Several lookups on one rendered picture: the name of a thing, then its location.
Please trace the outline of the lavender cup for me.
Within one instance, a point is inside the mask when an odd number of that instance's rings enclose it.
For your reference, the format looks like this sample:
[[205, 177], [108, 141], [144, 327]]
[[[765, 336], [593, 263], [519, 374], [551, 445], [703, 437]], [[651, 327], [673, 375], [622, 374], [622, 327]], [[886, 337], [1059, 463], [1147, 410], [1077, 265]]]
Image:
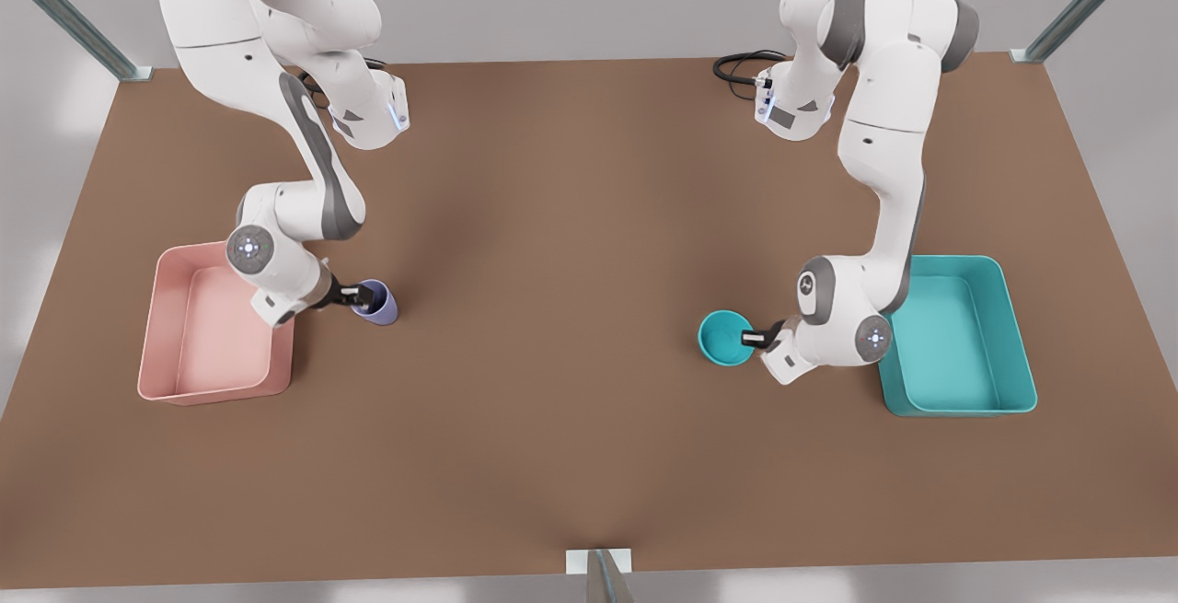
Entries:
[[386, 284], [369, 279], [360, 281], [357, 287], [364, 291], [358, 292], [358, 304], [351, 307], [356, 314], [378, 326], [391, 325], [398, 319], [398, 306]]

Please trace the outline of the teal bowl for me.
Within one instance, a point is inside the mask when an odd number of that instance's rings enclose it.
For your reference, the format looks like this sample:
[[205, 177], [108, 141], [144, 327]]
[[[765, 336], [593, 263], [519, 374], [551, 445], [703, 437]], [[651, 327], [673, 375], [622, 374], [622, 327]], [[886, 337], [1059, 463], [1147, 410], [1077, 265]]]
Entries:
[[699, 349], [716, 365], [741, 365], [748, 362], [754, 347], [742, 342], [744, 331], [752, 331], [744, 314], [732, 310], [716, 310], [699, 324]]

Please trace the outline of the pink plastic box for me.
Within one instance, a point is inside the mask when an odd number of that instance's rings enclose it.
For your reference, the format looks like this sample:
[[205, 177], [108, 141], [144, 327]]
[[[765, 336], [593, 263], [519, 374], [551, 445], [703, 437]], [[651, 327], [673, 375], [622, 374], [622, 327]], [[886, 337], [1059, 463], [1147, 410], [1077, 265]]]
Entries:
[[139, 397], [194, 406], [286, 390], [294, 323], [270, 329], [252, 309], [253, 293], [221, 241], [164, 251], [144, 330]]

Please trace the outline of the teal plastic box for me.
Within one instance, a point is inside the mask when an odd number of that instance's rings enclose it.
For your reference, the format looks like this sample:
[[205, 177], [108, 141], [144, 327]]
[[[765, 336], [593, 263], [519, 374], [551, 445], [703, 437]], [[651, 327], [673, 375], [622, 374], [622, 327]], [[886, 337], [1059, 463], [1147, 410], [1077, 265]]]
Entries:
[[1038, 405], [1000, 264], [987, 256], [913, 256], [895, 336], [878, 365], [896, 417], [1001, 417]]

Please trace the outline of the silver frame post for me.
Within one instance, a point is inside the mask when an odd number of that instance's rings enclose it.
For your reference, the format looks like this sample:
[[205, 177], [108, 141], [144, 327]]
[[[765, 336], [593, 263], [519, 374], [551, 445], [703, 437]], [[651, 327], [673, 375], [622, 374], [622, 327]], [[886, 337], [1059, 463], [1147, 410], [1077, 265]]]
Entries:
[[1027, 48], [1010, 49], [1011, 62], [1044, 64], [1106, 0], [1071, 0]]
[[636, 603], [627, 574], [633, 574], [630, 548], [568, 550], [565, 574], [585, 576], [585, 603]]
[[70, 0], [29, 0], [37, 5], [60, 29], [64, 29], [90, 57], [101, 64], [110, 74], [121, 82], [146, 82], [153, 75], [151, 66], [139, 66], [117, 48], [92, 21], [77, 9]]

